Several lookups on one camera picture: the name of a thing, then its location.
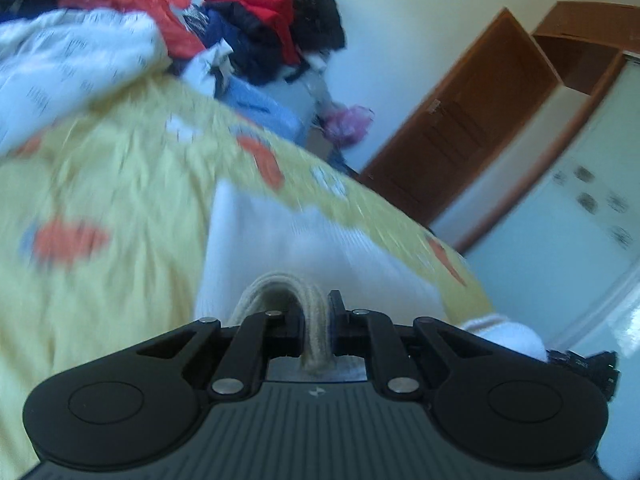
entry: bed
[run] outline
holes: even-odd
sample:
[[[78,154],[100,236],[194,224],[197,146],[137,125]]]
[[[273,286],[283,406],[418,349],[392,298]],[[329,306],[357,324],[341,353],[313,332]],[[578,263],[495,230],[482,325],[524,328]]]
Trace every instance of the bed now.
[[[0,157],[0,204],[2,480],[36,462],[21,421],[36,384],[195,317],[224,321],[274,265],[265,253],[346,288],[348,308],[379,297],[395,322],[492,312],[463,259],[423,227],[154,70]],[[305,254],[338,263],[314,276],[296,267]]]

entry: wooden cabinet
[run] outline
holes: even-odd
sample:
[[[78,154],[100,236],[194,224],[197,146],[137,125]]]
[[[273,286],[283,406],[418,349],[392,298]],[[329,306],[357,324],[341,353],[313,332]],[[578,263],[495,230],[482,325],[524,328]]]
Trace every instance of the wooden cabinet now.
[[[584,40],[534,36],[565,86],[592,95],[619,50]]]
[[[360,181],[426,226],[508,145],[558,83],[505,9]]]
[[[558,2],[534,35],[584,40],[640,53],[640,7]]]

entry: metal screw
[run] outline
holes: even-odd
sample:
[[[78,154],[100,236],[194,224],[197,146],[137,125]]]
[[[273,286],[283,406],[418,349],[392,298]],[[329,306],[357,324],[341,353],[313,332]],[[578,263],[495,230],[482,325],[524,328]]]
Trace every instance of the metal screw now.
[[[391,379],[386,386],[396,394],[412,394],[420,388],[420,383],[411,377],[396,377]]]
[[[242,391],[244,384],[238,379],[231,377],[218,379],[211,385],[211,389],[220,395],[233,395]]]

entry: orange pattern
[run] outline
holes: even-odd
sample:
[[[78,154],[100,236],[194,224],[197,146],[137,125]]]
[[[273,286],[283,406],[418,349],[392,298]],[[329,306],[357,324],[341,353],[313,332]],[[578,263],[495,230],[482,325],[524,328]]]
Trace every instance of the orange pattern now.
[[[36,231],[33,253],[44,262],[71,266],[104,247],[110,236],[100,228],[84,222],[64,222],[55,218]]]
[[[425,238],[427,238],[427,243],[429,244],[429,247],[435,254],[436,258],[440,261],[440,263],[446,267],[446,269],[454,278],[456,278],[462,285],[466,286],[465,280],[462,278],[462,276],[460,276],[460,273],[453,266],[453,264],[451,263],[451,260],[449,260],[449,255],[447,254],[447,250],[442,246],[442,244],[439,241],[437,241],[435,238],[431,238],[428,235],[424,235],[424,236]]]
[[[279,190],[284,185],[284,175],[270,148],[255,137],[238,136],[237,139],[240,147],[254,156],[255,165],[267,186]]]

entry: door frame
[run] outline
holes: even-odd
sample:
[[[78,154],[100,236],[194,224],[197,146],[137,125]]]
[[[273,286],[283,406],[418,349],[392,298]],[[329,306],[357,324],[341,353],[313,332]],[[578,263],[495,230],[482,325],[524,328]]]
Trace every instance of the door frame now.
[[[549,85],[549,88],[542,94],[536,103],[536,105],[532,108],[532,113],[528,116],[523,117],[522,120],[513,128],[513,130],[506,135],[501,142],[492,149],[491,153],[484,159],[482,164],[472,173],[470,173],[459,186],[452,192],[451,196],[444,202],[442,206],[437,208],[424,222],[425,226],[428,226],[433,220],[435,220],[443,211],[445,211],[464,191],[468,188],[481,174],[486,168],[488,168],[494,160],[502,153],[502,151],[511,143],[511,141],[517,136],[517,134],[522,130],[525,124],[530,121],[533,115],[537,110],[544,104],[544,102],[549,98],[549,96],[553,93],[556,87],[562,83],[558,73],[552,67],[551,63],[548,62],[546,55],[542,52],[538,44],[533,40],[533,37],[520,25],[520,22],[514,17],[509,9],[506,7],[503,8],[495,17],[492,19],[491,23],[485,28],[484,31],[476,38],[476,40],[471,44],[471,46],[465,51],[465,53],[456,61],[453,67],[447,72],[443,79],[431,90],[431,92],[423,99],[423,101],[418,105],[418,107],[412,112],[409,118],[400,126],[398,131],[393,135],[391,140],[378,152],[378,154],[370,161],[369,164],[362,170],[360,175],[357,178],[357,181],[364,186],[367,185],[367,182],[372,179],[371,173],[375,172],[376,169],[384,164],[385,157],[392,153],[393,150],[404,141],[404,138],[411,134],[414,130],[414,127],[418,121],[421,121],[424,117],[424,112],[432,107],[436,101],[437,97],[442,94],[442,92],[452,83],[452,81],[460,74],[460,72],[465,68],[466,64],[470,59],[480,50],[481,47],[485,46],[487,41],[489,41],[492,37],[492,33],[504,22],[510,22],[511,25],[514,25],[516,30],[522,35],[523,38],[526,38],[527,44],[530,45],[532,51],[535,54],[542,56],[546,60],[546,66],[548,68],[548,72],[552,75],[555,80],[554,85]]]

